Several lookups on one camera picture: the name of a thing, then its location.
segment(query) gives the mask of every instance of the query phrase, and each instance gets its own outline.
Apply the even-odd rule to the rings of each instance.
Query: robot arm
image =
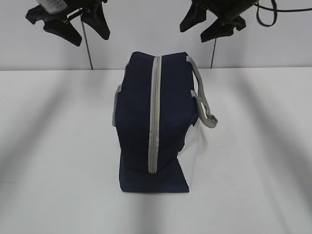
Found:
[[[259,0],[192,0],[192,5],[186,17],[180,24],[180,31],[185,32],[198,23],[206,20],[206,11],[213,12],[218,19],[201,35],[201,41],[206,42],[219,37],[228,37],[246,27],[245,20],[239,16]]]
[[[238,31],[246,27],[244,19],[239,16],[259,0],[192,0],[192,5],[180,25],[185,32],[206,20],[206,11],[213,12],[218,19],[201,34],[202,42],[219,37],[231,36],[234,28]],[[81,15],[83,22],[91,26],[104,39],[108,40],[110,30],[107,26],[102,2],[107,0],[37,0],[39,6],[28,11],[26,18],[35,24],[44,21],[44,30],[60,36],[76,46],[82,38],[72,26],[70,20]]]
[[[70,20],[81,15],[81,20],[92,27],[104,40],[108,40],[110,30],[107,26],[102,2],[107,0],[37,0],[39,6],[30,9],[26,18],[35,24],[44,21],[44,31],[55,34],[80,46],[82,38],[70,23]]]

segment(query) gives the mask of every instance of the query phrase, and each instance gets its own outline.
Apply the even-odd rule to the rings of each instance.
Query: insulated bag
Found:
[[[113,113],[122,191],[189,192],[200,136],[198,118],[209,128],[218,123],[188,54],[154,57],[134,52],[116,91]]]

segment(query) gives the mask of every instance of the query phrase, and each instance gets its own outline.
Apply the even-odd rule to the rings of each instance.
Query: fabric loop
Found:
[[[207,101],[206,96],[205,96],[203,80],[201,78],[199,70],[198,70],[194,60],[190,56],[186,57],[186,61],[191,64],[193,72],[194,72],[195,77],[196,77],[196,80],[198,82],[198,94],[194,90],[191,90],[192,96],[196,98],[198,116],[199,116],[200,120],[202,121],[202,123],[206,127],[215,128],[216,125],[218,124],[218,120],[210,112],[210,107],[209,107],[208,101]]]

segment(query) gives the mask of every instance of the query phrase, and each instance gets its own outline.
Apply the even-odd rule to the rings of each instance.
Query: white wall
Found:
[[[277,0],[281,9],[312,7],[310,0]],[[261,0],[271,7],[270,0]],[[25,19],[35,0],[0,1],[0,70],[90,69],[84,42],[77,48],[43,31],[43,23],[33,26]],[[123,69],[133,51],[153,55],[187,51],[200,68],[210,66],[213,41],[202,44],[200,34],[215,16],[185,33],[179,24],[191,0],[109,0],[104,13],[111,29],[109,41],[102,40],[86,26],[95,69]],[[260,26],[256,8],[245,12],[248,27],[229,38],[220,38],[214,58],[215,68],[312,66],[312,12],[280,13],[272,28]],[[271,12],[261,13],[265,22]],[[78,19],[73,25],[81,33]]]
[[[123,69],[133,51],[152,55],[188,52],[200,68],[210,64],[214,43],[202,44],[198,27],[180,33],[190,0],[109,0],[104,14],[111,37],[103,41],[87,26],[95,69]]]

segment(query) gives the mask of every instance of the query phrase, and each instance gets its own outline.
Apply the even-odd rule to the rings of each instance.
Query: white background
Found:
[[[270,0],[261,0],[271,7]],[[312,7],[310,0],[277,0],[280,9]],[[33,26],[26,12],[35,0],[0,1],[0,70],[90,69],[84,42],[77,48]],[[111,29],[109,41],[102,40],[86,26],[95,69],[123,69],[133,51],[153,55],[187,51],[200,68],[210,66],[213,41],[202,44],[200,33],[208,20],[180,33],[179,24],[190,0],[109,0],[104,13]],[[295,67],[312,66],[312,12],[280,13],[276,25],[264,28],[255,20],[253,7],[242,16],[248,27],[230,38],[217,41],[214,67]],[[265,22],[272,13],[261,15]],[[81,33],[79,19],[73,21]]]
[[[201,70],[189,194],[119,187],[124,71],[0,72],[1,234],[311,234],[312,68]]]

